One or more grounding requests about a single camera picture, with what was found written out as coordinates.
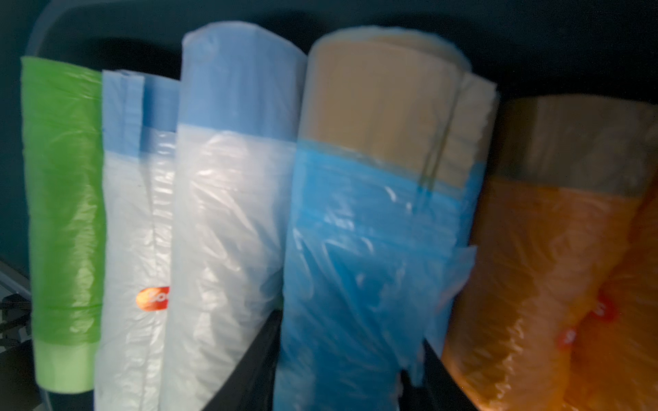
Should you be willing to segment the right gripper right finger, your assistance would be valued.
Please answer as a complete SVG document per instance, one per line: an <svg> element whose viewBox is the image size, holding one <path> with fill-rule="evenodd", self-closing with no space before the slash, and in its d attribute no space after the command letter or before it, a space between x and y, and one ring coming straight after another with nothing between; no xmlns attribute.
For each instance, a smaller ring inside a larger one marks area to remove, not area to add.
<svg viewBox="0 0 658 411"><path fill-rule="evenodd" d="M411 370L402 371L399 392L402 411L476 411L427 341L423 342L416 364Z"/></svg>

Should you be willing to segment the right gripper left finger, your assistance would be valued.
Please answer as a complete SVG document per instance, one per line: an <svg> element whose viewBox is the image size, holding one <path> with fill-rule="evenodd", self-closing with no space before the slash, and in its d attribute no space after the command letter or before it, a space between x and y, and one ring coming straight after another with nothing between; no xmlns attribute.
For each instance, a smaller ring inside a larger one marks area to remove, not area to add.
<svg viewBox="0 0 658 411"><path fill-rule="evenodd" d="M281 310L268 317L228 380L205 411L271 411L279 359Z"/></svg>

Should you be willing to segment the blue trash bag roll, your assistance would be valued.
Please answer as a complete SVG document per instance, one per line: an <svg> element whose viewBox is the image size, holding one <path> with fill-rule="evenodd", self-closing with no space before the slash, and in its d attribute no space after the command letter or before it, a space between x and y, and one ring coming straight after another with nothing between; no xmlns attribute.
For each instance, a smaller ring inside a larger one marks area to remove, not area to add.
<svg viewBox="0 0 658 411"><path fill-rule="evenodd" d="M395 410L475 262L496 85L435 34L353 27L308 56L276 410Z"/></svg>

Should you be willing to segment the orange trash bag roll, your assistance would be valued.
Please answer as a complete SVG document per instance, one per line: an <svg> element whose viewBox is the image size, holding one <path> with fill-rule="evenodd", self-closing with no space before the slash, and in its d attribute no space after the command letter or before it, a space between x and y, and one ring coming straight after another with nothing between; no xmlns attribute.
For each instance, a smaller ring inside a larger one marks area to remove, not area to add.
<svg viewBox="0 0 658 411"><path fill-rule="evenodd" d="M657 408L656 185L633 221L630 248L578 329L563 408Z"/></svg>
<svg viewBox="0 0 658 411"><path fill-rule="evenodd" d="M562 94L502 104L471 277L442 361L480 410L557 410L577 326L657 169L657 108Z"/></svg>

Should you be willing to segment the white trash bag roll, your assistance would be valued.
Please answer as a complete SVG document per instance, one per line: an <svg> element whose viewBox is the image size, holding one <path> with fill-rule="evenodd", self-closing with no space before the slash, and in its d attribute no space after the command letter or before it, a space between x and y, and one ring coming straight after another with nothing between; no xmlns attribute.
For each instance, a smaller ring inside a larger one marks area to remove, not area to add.
<svg viewBox="0 0 658 411"><path fill-rule="evenodd" d="M163 410L204 409L281 302L306 67L252 23L183 38Z"/></svg>
<svg viewBox="0 0 658 411"><path fill-rule="evenodd" d="M102 74L107 239L97 410L159 407L179 87L129 70Z"/></svg>

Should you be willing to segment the green trash bag roll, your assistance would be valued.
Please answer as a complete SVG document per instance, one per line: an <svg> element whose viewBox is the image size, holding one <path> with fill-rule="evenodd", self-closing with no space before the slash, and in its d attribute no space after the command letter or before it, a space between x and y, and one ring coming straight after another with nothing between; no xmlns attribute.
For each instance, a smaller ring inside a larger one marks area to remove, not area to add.
<svg viewBox="0 0 658 411"><path fill-rule="evenodd" d="M106 250L101 93L98 71L22 58L35 374L59 394L94 387Z"/></svg>

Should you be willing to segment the dark teal storage box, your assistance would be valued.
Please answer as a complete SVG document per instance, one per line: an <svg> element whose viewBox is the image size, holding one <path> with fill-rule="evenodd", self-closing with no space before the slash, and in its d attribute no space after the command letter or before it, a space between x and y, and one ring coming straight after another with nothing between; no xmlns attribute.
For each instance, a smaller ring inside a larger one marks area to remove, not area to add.
<svg viewBox="0 0 658 411"><path fill-rule="evenodd" d="M222 21L268 30L304 51L340 28L404 27L455 44L507 99L657 100L654 1L53 1L26 53L177 78L183 36Z"/></svg>

